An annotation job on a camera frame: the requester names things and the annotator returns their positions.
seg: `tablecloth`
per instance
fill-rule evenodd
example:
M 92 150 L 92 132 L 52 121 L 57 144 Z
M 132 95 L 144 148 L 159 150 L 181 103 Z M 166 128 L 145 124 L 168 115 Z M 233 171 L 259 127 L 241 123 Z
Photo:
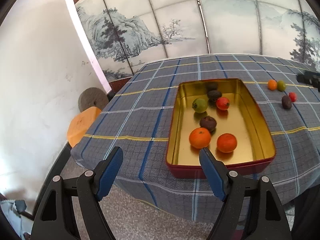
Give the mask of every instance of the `tablecloth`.
M 72 149 L 77 163 L 93 169 L 114 146 L 124 152 L 115 184 L 137 199 L 185 219 L 215 222 L 222 203 L 205 179 L 176 179 L 165 164 L 173 104 L 182 82 L 240 78 L 258 103 L 276 146 L 276 157 L 261 173 L 282 203 L 319 184 L 320 94 L 299 84 L 296 74 L 310 66 L 258 55 L 203 55 L 146 64 L 116 94 Z M 283 80 L 285 92 L 270 91 L 269 79 Z M 298 100 L 284 111 L 281 98 Z M 241 218 L 249 201 L 244 200 Z

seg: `silver screw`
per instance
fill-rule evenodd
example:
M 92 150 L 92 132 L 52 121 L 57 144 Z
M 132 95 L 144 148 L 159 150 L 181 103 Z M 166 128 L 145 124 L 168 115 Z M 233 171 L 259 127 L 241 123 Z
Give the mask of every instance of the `silver screw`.
M 269 182 L 269 178 L 267 176 L 263 176 L 261 179 L 263 182 Z
M 57 176 L 54 176 L 53 179 L 52 179 L 54 182 L 57 182 L 60 180 L 60 176 L 57 175 Z
M 236 176 L 238 176 L 238 173 L 237 173 L 236 171 L 230 171 L 230 172 L 229 172 L 229 175 L 230 175 L 231 177 L 236 177 Z
M 93 171 L 86 171 L 86 172 L 84 173 L 84 175 L 87 176 L 87 177 L 90 177 L 90 176 L 93 175 Z

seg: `orange stool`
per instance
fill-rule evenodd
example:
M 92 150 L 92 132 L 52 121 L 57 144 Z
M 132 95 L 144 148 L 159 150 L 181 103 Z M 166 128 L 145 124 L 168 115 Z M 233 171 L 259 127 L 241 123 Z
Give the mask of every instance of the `orange stool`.
M 71 147 L 80 142 L 100 113 L 101 110 L 99 108 L 92 106 L 73 118 L 67 132 L 67 139 Z

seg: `rectangular tray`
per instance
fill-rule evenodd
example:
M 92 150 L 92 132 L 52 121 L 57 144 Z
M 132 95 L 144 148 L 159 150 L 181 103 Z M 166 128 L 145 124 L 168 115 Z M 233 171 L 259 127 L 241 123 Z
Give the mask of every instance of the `rectangular tray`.
M 227 111 L 212 105 L 203 114 L 195 113 L 192 109 L 192 102 L 196 98 L 208 100 L 207 82 L 218 82 L 218 90 L 230 100 Z M 200 127 L 200 119 L 207 115 L 217 121 L 208 148 L 228 169 L 242 175 L 261 172 L 275 157 L 276 150 L 266 121 L 240 79 L 184 82 L 179 85 L 174 104 L 166 156 L 167 165 L 175 177 L 205 178 L 199 163 L 199 150 L 191 147 L 189 134 Z M 216 150 L 217 139 L 223 133 L 231 133 L 237 138 L 238 145 L 233 153 L 222 154 Z

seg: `floor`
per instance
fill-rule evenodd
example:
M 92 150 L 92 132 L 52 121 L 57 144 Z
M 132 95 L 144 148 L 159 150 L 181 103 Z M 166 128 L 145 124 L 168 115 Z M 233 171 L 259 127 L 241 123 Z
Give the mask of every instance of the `floor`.
M 64 179 L 74 178 L 84 171 L 85 169 L 70 158 L 61 176 Z M 73 198 L 73 205 L 81 240 L 89 240 L 77 197 Z M 213 226 L 213 224 L 195 223 L 157 211 L 116 186 L 112 186 L 109 195 L 103 198 L 100 206 L 117 240 L 206 239 Z M 288 206 L 286 214 L 292 228 L 294 208 Z

